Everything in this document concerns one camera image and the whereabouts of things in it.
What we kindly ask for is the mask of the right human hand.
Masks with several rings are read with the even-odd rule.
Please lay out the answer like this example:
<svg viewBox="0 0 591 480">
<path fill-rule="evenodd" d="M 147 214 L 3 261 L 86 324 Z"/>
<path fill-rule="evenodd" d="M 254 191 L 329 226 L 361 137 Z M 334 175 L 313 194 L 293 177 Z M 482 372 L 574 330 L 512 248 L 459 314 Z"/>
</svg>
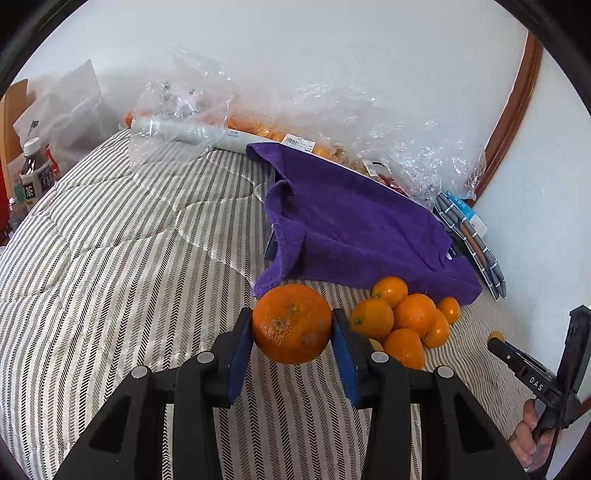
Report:
<svg viewBox="0 0 591 480">
<path fill-rule="evenodd" d="M 554 430 L 550 430 L 535 440 L 533 430 L 537 422 L 536 401 L 527 400 L 523 406 L 523 418 L 508 439 L 511 450 L 527 471 L 538 470 L 546 463 L 555 434 Z"/>
</svg>

